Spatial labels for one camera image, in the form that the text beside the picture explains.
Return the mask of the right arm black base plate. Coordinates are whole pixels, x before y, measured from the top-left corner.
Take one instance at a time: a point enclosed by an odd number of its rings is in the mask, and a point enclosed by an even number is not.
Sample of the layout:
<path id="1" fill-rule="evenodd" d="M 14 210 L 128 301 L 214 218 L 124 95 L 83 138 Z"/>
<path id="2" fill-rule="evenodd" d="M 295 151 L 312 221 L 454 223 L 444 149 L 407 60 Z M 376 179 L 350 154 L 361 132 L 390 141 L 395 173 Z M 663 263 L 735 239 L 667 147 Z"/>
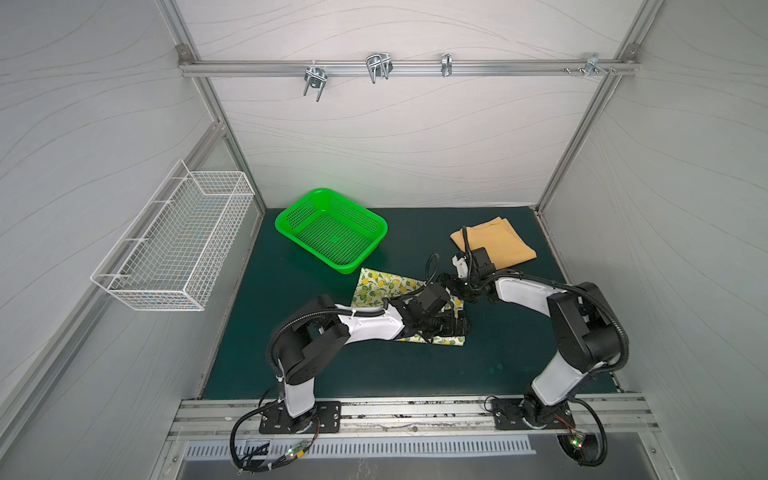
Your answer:
<path id="1" fill-rule="evenodd" d="M 547 406 L 532 395 L 520 398 L 489 396 L 484 408 L 492 416 L 496 430 L 570 430 L 575 427 L 566 401 Z"/>

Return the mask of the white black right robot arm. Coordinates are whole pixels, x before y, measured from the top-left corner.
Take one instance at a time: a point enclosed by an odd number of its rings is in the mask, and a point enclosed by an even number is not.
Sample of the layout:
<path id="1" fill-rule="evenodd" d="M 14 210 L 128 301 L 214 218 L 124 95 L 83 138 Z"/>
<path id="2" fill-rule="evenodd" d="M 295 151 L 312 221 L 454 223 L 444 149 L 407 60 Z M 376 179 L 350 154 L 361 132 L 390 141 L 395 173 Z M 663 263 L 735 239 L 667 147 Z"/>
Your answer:
<path id="1" fill-rule="evenodd" d="M 557 351 L 517 407 L 530 428 L 550 424 L 586 378 L 626 365 L 629 337 L 596 284 L 570 285 L 512 268 L 498 269 L 485 248 L 471 246 L 466 227 L 461 238 L 462 253 L 452 259 L 456 273 L 442 277 L 454 295 L 467 301 L 487 297 L 520 305 L 551 321 Z"/>

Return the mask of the yellow tan skirt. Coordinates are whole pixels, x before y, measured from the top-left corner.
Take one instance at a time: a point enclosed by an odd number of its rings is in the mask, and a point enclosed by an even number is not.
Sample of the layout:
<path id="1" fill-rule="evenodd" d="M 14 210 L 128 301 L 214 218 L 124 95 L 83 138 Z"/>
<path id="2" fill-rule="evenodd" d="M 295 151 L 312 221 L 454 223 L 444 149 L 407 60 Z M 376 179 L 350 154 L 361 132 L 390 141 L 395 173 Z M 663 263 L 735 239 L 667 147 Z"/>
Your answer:
<path id="1" fill-rule="evenodd" d="M 537 258 L 537 253 L 522 240 L 506 218 L 496 217 L 468 227 L 467 238 L 472 251 L 486 249 L 490 261 L 497 269 L 513 267 Z"/>

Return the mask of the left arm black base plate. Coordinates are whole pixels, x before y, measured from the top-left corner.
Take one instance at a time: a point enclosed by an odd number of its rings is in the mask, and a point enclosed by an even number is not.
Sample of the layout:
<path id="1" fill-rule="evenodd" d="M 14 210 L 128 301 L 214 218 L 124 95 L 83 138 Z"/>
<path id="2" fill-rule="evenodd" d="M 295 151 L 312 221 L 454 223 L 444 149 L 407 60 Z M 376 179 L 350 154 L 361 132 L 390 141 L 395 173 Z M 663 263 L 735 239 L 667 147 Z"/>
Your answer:
<path id="1" fill-rule="evenodd" d="M 294 418 L 288 414 L 287 407 L 281 402 L 263 412 L 259 433 L 262 435 L 338 433 L 341 407 L 340 401 L 319 401 L 309 412 Z"/>

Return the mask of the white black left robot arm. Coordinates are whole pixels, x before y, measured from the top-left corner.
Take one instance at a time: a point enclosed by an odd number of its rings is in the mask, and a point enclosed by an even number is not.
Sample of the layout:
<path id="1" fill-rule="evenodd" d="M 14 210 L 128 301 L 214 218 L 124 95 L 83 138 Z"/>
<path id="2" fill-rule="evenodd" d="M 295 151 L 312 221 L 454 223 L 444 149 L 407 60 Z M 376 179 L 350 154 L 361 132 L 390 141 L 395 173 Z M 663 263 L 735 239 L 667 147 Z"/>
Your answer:
<path id="1" fill-rule="evenodd" d="M 349 305 L 320 295 L 277 326 L 266 359 L 279 386 L 279 400 L 292 419 L 316 411 L 315 378 L 340 350 L 364 341 L 400 341 L 462 346 L 470 331 L 464 301 L 441 275 L 439 255 L 416 280 L 364 268 Z"/>

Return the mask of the lemon print skirt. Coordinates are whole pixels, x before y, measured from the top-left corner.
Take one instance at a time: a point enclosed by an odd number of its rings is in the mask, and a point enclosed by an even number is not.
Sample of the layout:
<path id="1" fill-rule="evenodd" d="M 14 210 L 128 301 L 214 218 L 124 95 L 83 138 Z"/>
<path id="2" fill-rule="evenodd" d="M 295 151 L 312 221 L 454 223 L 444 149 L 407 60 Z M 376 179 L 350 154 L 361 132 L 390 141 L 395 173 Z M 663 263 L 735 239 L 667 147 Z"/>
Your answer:
<path id="1" fill-rule="evenodd" d="M 411 293 L 423 285 L 423 280 L 362 268 L 352 296 L 351 306 L 382 307 L 385 298 L 392 299 L 406 293 Z M 460 331 L 458 335 L 434 335 L 427 339 L 420 334 L 415 334 L 410 337 L 400 338 L 399 341 L 462 347 L 466 341 L 467 331 L 466 316 L 464 315 L 463 308 L 463 301 L 458 297 L 452 296 L 450 302 L 442 309 L 443 312 L 452 312 L 454 319 L 458 321 Z"/>

